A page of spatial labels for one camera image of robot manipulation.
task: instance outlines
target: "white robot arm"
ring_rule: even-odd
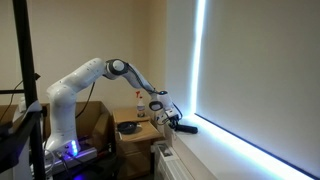
[[[104,76],[114,80],[119,76],[127,79],[134,88],[143,88],[151,96],[149,107],[152,111],[163,111],[162,120],[168,119],[171,128],[175,128],[182,114],[172,103],[166,91],[157,92],[131,64],[120,59],[106,62],[92,59],[71,74],[57,81],[47,89],[50,101],[51,135],[44,147],[48,152],[72,154],[80,151],[75,126],[75,108],[77,93]]]

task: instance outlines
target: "bottle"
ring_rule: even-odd
[[[137,104],[137,116],[144,117],[145,115],[145,105],[143,103],[142,96],[140,96]]]

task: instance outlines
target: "black bowl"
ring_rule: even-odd
[[[126,121],[119,123],[117,129],[122,134],[132,134],[137,129],[137,123],[132,121]]]

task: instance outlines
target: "white roller blind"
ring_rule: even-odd
[[[320,177],[320,1],[208,0],[196,113]]]

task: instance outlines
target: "radiator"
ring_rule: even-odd
[[[193,180],[176,152],[166,141],[153,144],[155,154],[154,180]]]

